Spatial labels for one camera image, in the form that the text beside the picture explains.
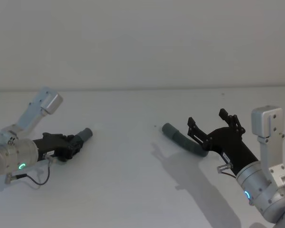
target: gray cylindrical object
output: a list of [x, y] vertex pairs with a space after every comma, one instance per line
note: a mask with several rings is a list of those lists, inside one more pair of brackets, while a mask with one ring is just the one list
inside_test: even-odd
[[90, 128], [85, 128], [83, 131], [79, 132], [77, 134], [84, 142], [86, 142], [89, 138], [93, 136], [93, 132], [90, 130]]
[[204, 151], [200, 145], [193, 142], [192, 140], [189, 140], [187, 137], [181, 134], [179, 130], [174, 128], [170, 123], [166, 123], [162, 127], [162, 131], [169, 139], [171, 139], [187, 151], [190, 151], [202, 157], [206, 157], [209, 153], [208, 151]]

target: robotic arm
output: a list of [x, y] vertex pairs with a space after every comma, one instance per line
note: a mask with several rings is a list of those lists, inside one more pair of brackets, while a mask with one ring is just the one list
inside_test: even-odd
[[[261, 145], [261, 161], [258, 161], [243, 143], [242, 135], [245, 129], [238, 117], [229, 115], [224, 109], [221, 109], [219, 116], [228, 127], [206, 134], [197, 127], [193, 118], [189, 118], [188, 135], [199, 143], [205, 152], [217, 152], [226, 162], [217, 168], [218, 173], [230, 169], [244, 190], [249, 204], [255, 206], [268, 222], [276, 224], [274, 228], [285, 228], [285, 166], [282, 158], [285, 135], [282, 109], [265, 106], [252, 112], [252, 132], [258, 136]], [[193, 148], [188, 146], [193, 142], [188, 142], [189, 140], [169, 123], [164, 125], [163, 132], [185, 149]]]
[[43, 133], [42, 139], [23, 139], [31, 133], [43, 117], [53, 114], [62, 101], [63, 98], [56, 91], [45, 87], [29, 103], [27, 110], [16, 124], [0, 131], [0, 175], [6, 174], [7, 184], [12, 180], [29, 177], [27, 174], [13, 176], [12, 172], [32, 166], [38, 161], [48, 159], [50, 166], [54, 157], [64, 162], [72, 159], [80, 151], [84, 142], [92, 137], [91, 130], [86, 128], [77, 135]]

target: gray wall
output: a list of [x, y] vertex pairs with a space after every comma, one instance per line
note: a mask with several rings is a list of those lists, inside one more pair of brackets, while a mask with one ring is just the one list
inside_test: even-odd
[[0, 0], [0, 90], [285, 85], [285, 0]]

